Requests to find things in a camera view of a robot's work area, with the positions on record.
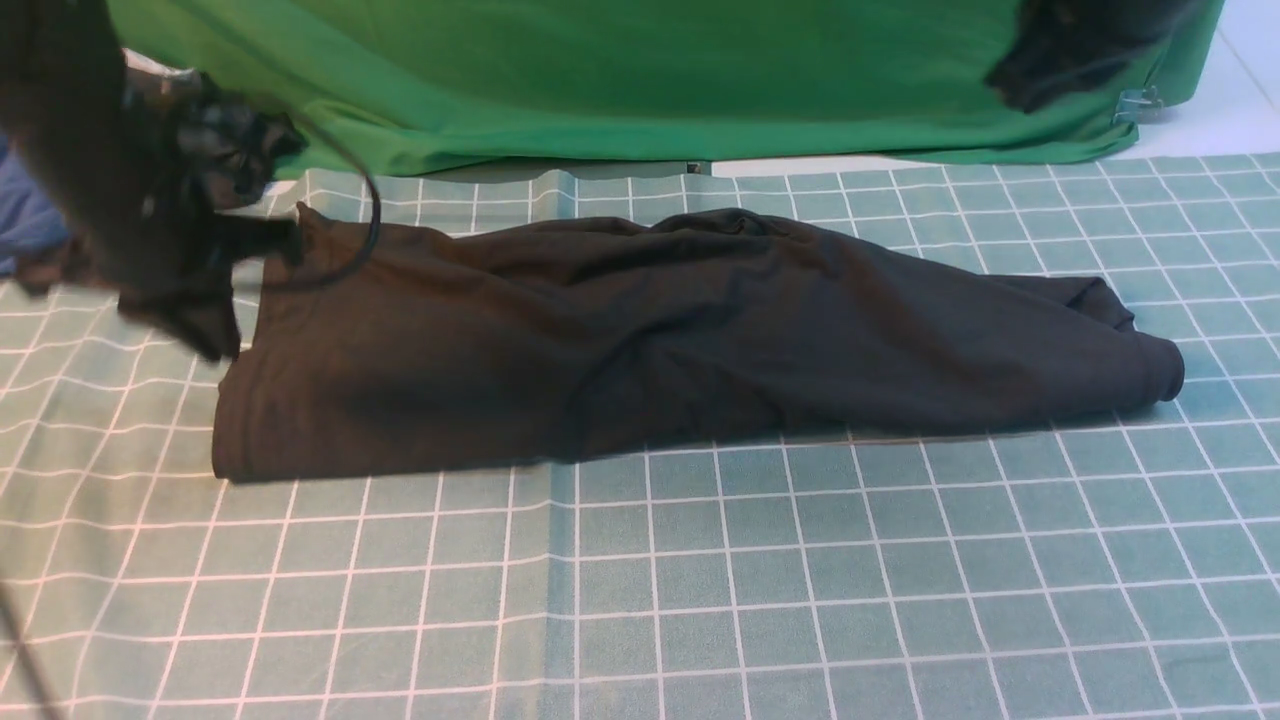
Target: blue object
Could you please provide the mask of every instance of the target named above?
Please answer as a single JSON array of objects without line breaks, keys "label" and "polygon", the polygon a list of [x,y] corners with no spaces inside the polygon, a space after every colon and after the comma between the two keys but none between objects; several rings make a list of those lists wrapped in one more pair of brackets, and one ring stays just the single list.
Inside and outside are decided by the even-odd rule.
[{"label": "blue object", "polygon": [[0,135],[0,277],[13,274],[17,258],[61,245],[68,234],[61,214]]}]

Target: metal clip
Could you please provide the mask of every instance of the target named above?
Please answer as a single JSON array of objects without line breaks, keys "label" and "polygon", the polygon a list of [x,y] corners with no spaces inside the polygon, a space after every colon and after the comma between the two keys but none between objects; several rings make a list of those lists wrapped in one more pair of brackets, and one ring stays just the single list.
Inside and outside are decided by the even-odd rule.
[{"label": "metal clip", "polygon": [[1164,110],[1165,101],[1161,100],[1160,90],[1156,86],[1125,90],[1120,94],[1120,100],[1116,101],[1116,111],[1111,117],[1111,123],[1152,123],[1160,118]]}]

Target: green backdrop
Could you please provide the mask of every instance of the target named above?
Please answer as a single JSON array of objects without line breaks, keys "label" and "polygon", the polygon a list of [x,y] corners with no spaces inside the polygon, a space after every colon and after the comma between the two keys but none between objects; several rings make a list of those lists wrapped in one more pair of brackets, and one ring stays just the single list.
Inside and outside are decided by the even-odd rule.
[{"label": "green backdrop", "polygon": [[[1190,96],[1221,0],[1103,91],[1033,115],[980,85],[1016,0],[110,0],[124,42],[300,108],[380,174],[503,156],[895,152],[1069,163],[1128,147],[1120,90]],[[285,169],[342,168],[316,147]]]}]

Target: folded black shirt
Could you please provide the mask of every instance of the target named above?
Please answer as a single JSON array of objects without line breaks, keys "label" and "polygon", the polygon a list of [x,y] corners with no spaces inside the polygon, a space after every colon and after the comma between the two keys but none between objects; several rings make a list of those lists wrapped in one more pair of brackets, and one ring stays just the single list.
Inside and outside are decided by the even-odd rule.
[{"label": "folded black shirt", "polygon": [[[312,274],[367,225],[300,205]],[[212,460],[260,482],[580,461],[832,428],[969,434],[1140,409],[1178,347],[1098,278],[979,275],[745,210],[470,238],[385,225],[266,293]],[[291,274],[269,261],[266,279]]]}]

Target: black cable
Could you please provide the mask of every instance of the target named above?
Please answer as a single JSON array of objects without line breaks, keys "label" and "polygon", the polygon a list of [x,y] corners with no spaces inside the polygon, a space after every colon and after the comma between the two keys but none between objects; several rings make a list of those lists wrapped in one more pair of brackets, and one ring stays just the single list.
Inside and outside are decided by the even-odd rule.
[{"label": "black cable", "polygon": [[44,720],[64,720],[61,711],[54,701],[54,693],[45,683],[45,675],[40,671],[40,664],[31,653],[31,647],[22,638],[22,623],[18,621],[17,605],[9,588],[0,582],[0,623],[4,624],[5,633],[13,638],[14,662],[18,665],[23,679],[27,682],[27,691],[40,708]]},{"label": "black cable", "polygon": [[236,286],[236,290],[251,291],[251,292],[252,291],[314,292],[349,278],[351,275],[356,274],[360,270],[360,268],[362,268],[365,263],[369,261],[370,258],[372,258],[374,249],[378,246],[378,238],[379,234],[381,233],[381,227],[383,227],[383,196],[378,192],[378,183],[374,182],[374,176],[372,173],[369,172],[369,168],[366,168],[365,164],[361,163],[360,159],[356,158],[353,152],[343,147],[343,145],[338,142],[337,138],[334,138],[332,135],[321,129],[314,120],[307,118],[303,113],[300,113],[293,108],[289,108],[283,101],[275,97],[270,97],[268,99],[268,101],[282,106],[284,109],[284,114],[287,114],[289,119],[292,119],[293,122],[298,123],[300,126],[310,131],[311,135],[319,137],[324,145],[326,145],[330,150],[337,152],[339,158],[342,158],[353,170],[356,170],[356,173],[358,173],[360,177],[365,181],[365,186],[369,188],[370,201],[372,202],[372,210],[369,218],[369,234],[365,236],[365,242],[364,245],[360,246],[360,250],[356,252],[356,255],[353,255],[351,260],[348,260],[340,268],[332,270],[317,278],[289,278],[287,281],[275,283],[261,282],[261,283]]}]

